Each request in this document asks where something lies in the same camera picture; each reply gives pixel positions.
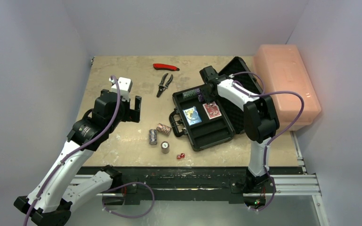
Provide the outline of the red playing card deck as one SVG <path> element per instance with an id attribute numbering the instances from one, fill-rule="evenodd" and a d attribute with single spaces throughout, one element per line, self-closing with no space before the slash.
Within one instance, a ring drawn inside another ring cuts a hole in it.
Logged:
<path id="1" fill-rule="evenodd" d="M 203 104 L 203 108 L 210 120 L 222 116 L 220 108 L 215 102 L 211 102 L 209 104 Z"/>

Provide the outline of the purple 500 chip stack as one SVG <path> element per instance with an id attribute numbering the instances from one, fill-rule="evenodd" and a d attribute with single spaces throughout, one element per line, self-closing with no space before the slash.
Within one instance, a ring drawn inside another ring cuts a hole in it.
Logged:
<path id="1" fill-rule="evenodd" d="M 198 100 L 199 100 L 200 103 L 205 103 L 206 102 L 205 97 L 204 97 L 203 94 L 198 94 Z"/>

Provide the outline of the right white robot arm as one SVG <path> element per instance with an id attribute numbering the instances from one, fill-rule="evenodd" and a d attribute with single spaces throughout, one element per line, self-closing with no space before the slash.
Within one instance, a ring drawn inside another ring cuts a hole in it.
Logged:
<path id="1" fill-rule="evenodd" d="M 280 124 L 273 101 L 264 93 L 255 94 L 245 89 L 234 77 L 241 74 L 254 74 L 252 72 L 238 72 L 231 75 L 219 75 L 217 71 L 208 66 L 199 71 L 204 82 L 201 93 L 207 103 L 219 97 L 230 101 L 243 112 L 241 120 L 244 132 L 251 140 L 251 153 L 248 171 L 251 176 L 246 178 L 246 186 L 250 191 L 256 192 L 264 186 L 263 175 L 268 173 L 267 150 L 270 140 L 275 137 Z"/>

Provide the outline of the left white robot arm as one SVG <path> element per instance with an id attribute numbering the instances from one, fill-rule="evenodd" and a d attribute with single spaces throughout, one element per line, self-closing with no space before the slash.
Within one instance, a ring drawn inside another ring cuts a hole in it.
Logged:
<path id="1" fill-rule="evenodd" d="M 83 164 L 105 142 L 120 122 L 140 121 L 142 98 L 135 108 L 125 94 L 103 89 L 94 107 L 74 123 L 59 157 L 40 184 L 27 196 L 19 196 L 14 206 L 38 226 L 63 226 L 77 208 L 98 193 L 115 193 L 123 187 L 122 173 L 107 165 L 74 188 L 69 185 Z"/>

